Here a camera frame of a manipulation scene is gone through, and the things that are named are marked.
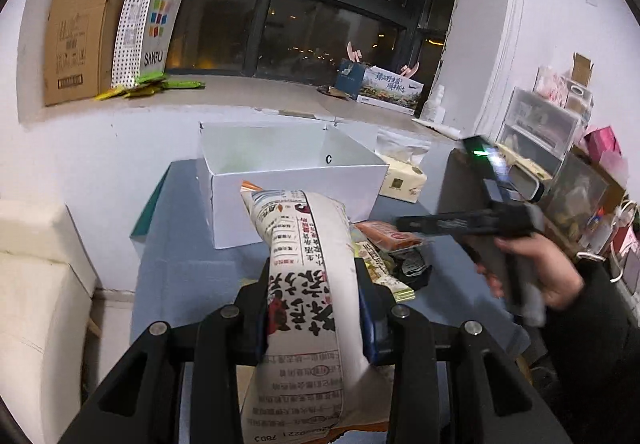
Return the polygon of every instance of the white bottle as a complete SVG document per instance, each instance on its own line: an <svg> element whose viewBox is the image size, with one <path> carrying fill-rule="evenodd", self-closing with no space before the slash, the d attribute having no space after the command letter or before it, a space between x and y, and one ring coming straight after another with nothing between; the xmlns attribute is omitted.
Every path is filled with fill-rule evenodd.
<svg viewBox="0 0 640 444"><path fill-rule="evenodd" d="M444 97L444 85L438 85L436 92L427 99L422 112L422 119L435 124L442 124L445 109L440 105Z"/></svg>
<svg viewBox="0 0 640 444"><path fill-rule="evenodd" d="M607 243L611 241L612 235L618 231L622 209L616 207L613 214L606 215L591 234L589 249L593 254L600 254L607 248Z"/></svg>

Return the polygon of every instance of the white snack bag with chinese text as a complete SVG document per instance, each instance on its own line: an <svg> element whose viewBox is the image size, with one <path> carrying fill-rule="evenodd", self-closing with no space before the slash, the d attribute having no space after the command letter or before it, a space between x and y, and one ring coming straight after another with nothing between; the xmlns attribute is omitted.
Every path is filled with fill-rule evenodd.
<svg viewBox="0 0 640 444"><path fill-rule="evenodd" d="M271 249L268 348L242 407L244 441L298 444L387 421L392 382L362 353L344 206L244 186L242 198Z"/></svg>

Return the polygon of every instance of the window sill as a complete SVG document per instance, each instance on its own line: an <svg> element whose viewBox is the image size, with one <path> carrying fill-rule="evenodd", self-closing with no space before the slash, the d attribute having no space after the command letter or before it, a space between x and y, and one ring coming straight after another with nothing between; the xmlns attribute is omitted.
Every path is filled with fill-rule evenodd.
<svg viewBox="0 0 640 444"><path fill-rule="evenodd" d="M35 116L21 121L37 124L62 117L88 115L97 112L126 113L129 109L180 109L183 107L249 107L270 115L293 115L310 119L357 121L418 133L434 140L445 140L404 115L392 110L343 100L319 93L314 86L294 82L225 75L175 76L182 80L202 80L201 90L168 90L151 97L104 101L84 99L43 107Z"/></svg>

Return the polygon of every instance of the white paper shopping bag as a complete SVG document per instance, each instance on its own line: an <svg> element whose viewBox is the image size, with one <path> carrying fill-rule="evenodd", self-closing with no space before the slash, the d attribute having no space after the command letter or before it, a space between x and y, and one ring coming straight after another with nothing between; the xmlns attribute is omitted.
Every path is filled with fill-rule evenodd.
<svg viewBox="0 0 640 444"><path fill-rule="evenodd" d="M113 53L112 88L132 88L140 75L164 72L181 1L124 0Z"/></svg>

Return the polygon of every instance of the human hand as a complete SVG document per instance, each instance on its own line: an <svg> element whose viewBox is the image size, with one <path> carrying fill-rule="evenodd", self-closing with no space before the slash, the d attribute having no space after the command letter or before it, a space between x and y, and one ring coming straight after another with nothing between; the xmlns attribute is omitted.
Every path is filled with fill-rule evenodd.
<svg viewBox="0 0 640 444"><path fill-rule="evenodd" d="M496 238L495 244L503 252L531 258L535 264L545 304L554 310L564 310L574 302L584 287L584 281L574 265L551 240L541 234L518 239ZM484 265L476 264L495 297L503 297L502 283Z"/></svg>

